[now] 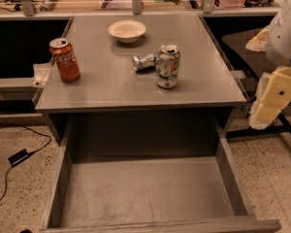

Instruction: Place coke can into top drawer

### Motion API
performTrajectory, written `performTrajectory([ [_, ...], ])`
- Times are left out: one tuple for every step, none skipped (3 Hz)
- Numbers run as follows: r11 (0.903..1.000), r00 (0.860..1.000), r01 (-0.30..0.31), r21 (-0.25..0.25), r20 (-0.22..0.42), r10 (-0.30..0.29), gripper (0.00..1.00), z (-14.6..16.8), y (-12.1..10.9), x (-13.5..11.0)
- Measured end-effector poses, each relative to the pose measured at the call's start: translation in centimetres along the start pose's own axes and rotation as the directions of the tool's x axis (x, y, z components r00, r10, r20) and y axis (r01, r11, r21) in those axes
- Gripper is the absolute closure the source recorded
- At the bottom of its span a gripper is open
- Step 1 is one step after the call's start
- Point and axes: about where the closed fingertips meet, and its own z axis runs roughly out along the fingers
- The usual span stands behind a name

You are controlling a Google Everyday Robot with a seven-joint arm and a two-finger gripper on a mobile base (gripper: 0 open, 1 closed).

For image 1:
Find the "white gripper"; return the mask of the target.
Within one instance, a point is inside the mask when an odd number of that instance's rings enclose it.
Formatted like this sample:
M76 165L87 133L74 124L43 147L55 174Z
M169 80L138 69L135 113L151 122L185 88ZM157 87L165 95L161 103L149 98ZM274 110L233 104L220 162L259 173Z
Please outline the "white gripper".
M278 66L259 80L255 101L250 109L249 126L266 129L291 102L291 7L282 9L269 27L261 29L245 48L266 51L267 58Z

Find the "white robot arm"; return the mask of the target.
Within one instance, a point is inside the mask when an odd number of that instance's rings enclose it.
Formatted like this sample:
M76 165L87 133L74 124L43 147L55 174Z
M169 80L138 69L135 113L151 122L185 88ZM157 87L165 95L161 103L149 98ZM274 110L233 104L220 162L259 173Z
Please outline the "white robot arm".
M245 47L264 51L276 65L271 73L262 74L249 112L249 126L262 130L291 102L291 0Z

